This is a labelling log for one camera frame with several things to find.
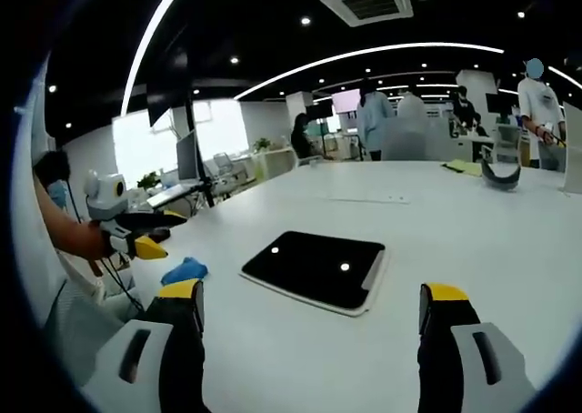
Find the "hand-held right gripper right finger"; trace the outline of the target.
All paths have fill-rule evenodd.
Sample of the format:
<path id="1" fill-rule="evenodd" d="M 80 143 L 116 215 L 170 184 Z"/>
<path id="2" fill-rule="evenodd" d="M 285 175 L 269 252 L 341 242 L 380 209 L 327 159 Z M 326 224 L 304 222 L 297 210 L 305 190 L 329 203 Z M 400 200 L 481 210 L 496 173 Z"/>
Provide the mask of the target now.
<path id="1" fill-rule="evenodd" d="M 461 289 L 422 284 L 418 332 L 419 412 L 519 412 L 535 398 L 524 355 Z"/>

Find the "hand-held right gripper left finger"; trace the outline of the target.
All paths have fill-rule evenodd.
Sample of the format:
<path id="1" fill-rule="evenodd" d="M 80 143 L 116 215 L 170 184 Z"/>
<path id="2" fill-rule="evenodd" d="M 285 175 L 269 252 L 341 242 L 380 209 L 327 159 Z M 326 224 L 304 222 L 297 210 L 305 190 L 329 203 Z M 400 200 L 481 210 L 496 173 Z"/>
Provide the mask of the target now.
<path id="1" fill-rule="evenodd" d="M 85 397 L 99 412 L 207 412 L 203 334 L 203 282 L 162 287 L 98 351 Z"/>

